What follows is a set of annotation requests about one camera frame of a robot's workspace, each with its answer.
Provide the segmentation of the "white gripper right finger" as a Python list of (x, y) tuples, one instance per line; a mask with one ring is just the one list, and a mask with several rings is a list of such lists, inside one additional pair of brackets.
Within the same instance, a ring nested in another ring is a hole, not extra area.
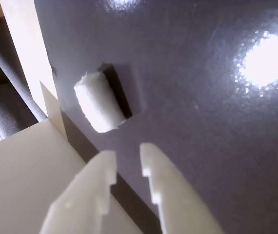
[(222, 234), (219, 223), (182, 173), (153, 143), (140, 145), (142, 175), (148, 178), (164, 234)]

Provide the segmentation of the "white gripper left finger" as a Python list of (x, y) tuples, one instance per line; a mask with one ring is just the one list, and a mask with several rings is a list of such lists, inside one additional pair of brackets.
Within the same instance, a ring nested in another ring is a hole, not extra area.
[(50, 205), (40, 233), (99, 234), (109, 213), (110, 187), (116, 182), (116, 153), (99, 152)]

